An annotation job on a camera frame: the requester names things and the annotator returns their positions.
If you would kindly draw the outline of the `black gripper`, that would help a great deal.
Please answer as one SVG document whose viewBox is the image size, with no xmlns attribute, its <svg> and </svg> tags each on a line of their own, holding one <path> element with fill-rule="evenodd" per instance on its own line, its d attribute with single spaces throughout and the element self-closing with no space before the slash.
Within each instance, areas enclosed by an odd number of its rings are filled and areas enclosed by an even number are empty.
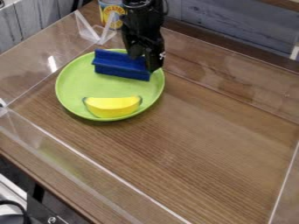
<svg viewBox="0 0 299 224">
<path fill-rule="evenodd" d="M 163 2 L 123 2 L 126 14 L 122 16 L 122 35 L 131 59 L 145 54 L 146 67 L 153 73 L 165 64 Z"/>
</svg>

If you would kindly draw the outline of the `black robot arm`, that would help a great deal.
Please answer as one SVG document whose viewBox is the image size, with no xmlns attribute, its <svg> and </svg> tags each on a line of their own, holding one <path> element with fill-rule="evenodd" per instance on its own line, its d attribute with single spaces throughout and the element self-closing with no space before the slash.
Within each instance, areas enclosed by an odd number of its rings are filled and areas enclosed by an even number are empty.
<svg viewBox="0 0 299 224">
<path fill-rule="evenodd" d="M 153 73 L 165 64 L 163 0 L 123 0 L 126 14 L 121 17 L 122 37 L 130 57 L 145 56 L 145 66 Z"/>
</svg>

